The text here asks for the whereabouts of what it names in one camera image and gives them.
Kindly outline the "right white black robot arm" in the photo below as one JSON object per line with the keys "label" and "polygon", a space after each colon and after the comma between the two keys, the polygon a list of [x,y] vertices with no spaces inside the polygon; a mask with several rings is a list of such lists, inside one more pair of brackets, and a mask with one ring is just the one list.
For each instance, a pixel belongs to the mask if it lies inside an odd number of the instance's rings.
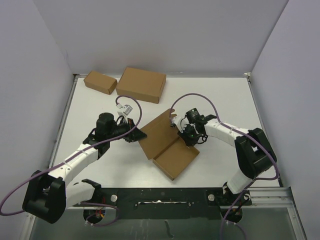
{"label": "right white black robot arm", "polygon": [[230,205],[240,199],[240,192],[277,162],[270,142],[260,128],[238,128],[219,121],[215,115],[201,115],[196,108],[183,117],[173,117],[171,125],[177,127],[178,135],[188,147],[203,144],[213,137],[235,148],[238,170],[223,185],[222,192],[223,200]]}

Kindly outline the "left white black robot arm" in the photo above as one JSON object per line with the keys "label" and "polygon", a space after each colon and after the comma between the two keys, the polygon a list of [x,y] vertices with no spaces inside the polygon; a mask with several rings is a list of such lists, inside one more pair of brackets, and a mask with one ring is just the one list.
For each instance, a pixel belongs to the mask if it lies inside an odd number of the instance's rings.
{"label": "left white black robot arm", "polygon": [[73,185],[72,180],[86,167],[99,160],[110,148],[110,142],[124,139],[128,143],[143,140],[147,134],[136,127],[134,120],[124,116],[101,113],[96,127],[88,134],[79,148],[53,170],[32,174],[22,209],[36,217],[53,224],[63,215],[65,209],[87,202],[91,206],[103,203],[102,187],[99,183],[83,179]]}

